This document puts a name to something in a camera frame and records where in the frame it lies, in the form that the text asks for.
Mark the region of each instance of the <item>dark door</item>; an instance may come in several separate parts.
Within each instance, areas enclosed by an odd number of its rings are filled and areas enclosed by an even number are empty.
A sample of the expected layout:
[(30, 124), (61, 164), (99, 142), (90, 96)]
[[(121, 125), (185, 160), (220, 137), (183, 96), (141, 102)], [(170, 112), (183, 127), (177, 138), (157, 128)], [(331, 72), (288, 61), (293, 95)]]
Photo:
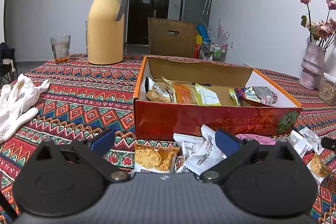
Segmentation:
[(148, 45), (148, 18), (168, 18), (169, 0), (130, 0), (127, 44)]

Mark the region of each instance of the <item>gray refrigerator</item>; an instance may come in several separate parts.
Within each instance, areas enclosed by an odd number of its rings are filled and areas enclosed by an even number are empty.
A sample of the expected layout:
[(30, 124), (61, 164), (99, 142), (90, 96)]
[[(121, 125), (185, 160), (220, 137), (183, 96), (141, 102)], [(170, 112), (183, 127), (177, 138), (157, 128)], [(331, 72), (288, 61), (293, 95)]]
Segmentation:
[(206, 13), (209, 1), (205, 9), (204, 15), (202, 15), (205, 2), (206, 0), (181, 0), (180, 20), (192, 22), (198, 25), (203, 24), (201, 20), (202, 18), (205, 25), (208, 26), (210, 12), (208, 15), (206, 15)]

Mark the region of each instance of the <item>blue item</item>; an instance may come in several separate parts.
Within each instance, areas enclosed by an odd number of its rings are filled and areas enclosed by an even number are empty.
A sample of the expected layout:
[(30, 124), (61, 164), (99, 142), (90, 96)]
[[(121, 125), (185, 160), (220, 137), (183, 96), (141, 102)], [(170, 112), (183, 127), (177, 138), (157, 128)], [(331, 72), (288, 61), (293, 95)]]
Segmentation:
[(203, 24), (199, 24), (197, 25), (196, 30), (199, 32), (199, 34), (202, 36), (202, 39), (209, 39), (208, 36), (208, 31), (206, 29), (206, 27)]
[(105, 154), (114, 146), (115, 142), (114, 128), (106, 128), (98, 136), (88, 140), (88, 146), (91, 150), (104, 157)]
[(236, 136), (223, 129), (216, 130), (215, 142), (217, 147), (229, 157), (236, 151), (238, 151), (241, 145), (244, 143), (242, 140), (238, 139)]

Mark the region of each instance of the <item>patterned tablecloth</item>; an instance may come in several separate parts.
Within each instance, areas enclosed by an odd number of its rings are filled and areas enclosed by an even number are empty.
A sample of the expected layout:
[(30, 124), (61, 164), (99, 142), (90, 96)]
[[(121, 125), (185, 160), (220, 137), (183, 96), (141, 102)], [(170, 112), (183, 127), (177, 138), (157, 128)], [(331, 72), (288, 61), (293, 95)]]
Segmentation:
[[(174, 142), (138, 140), (135, 137), (132, 97), (142, 59), (141, 55), (126, 55), (122, 63), (96, 66), (88, 63), (85, 54), (79, 54), (72, 55), (66, 65), (48, 61), (26, 74), (36, 85), (45, 79), (49, 79), (51, 85), (35, 105), (39, 114), (0, 145), (1, 191), (16, 210), (12, 196), (13, 181), (30, 154), (45, 138), (51, 138), (57, 144), (66, 144), (79, 137), (96, 136), (101, 127), (114, 127), (119, 130), (115, 146), (105, 158), (127, 170), (134, 164), (134, 143), (177, 146)], [(261, 71), (303, 104), (295, 130), (308, 126), (319, 136), (336, 138), (335, 107), (321, 101), (316, 91), (300, 86), (293, 76)], [(324, 150), (321, 157), (331, 170), (336, 169), (333, 152)], [(304, 161), (308, 163), (311, 158), (312, 153), (306, 155)], [(180, 160), (178, 158), (175, 165), (180, 164)], [(320, 223), (336, 223), (335, 173), (322, 183), (311, 215)], [(7, 221), (6, 214), (0, 216), (0, 223)]]

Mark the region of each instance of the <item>pink snack packet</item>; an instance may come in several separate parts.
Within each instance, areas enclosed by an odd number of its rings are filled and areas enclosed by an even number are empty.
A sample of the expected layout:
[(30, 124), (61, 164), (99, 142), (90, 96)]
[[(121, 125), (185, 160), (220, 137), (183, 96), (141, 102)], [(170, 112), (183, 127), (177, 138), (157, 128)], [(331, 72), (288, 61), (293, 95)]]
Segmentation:
[(243, 140), (244, 138), (253, 138), (257, 140), (260, 144), (265, 144), (265, 145), (275, 145), (277, 142), (276, 140), (270, 138), (270, 137), (264, 137), (264, 136), (259, 136), (259, 135), (254, 135), (254, 134), (238, 134), (236, 137), (240, 140)]

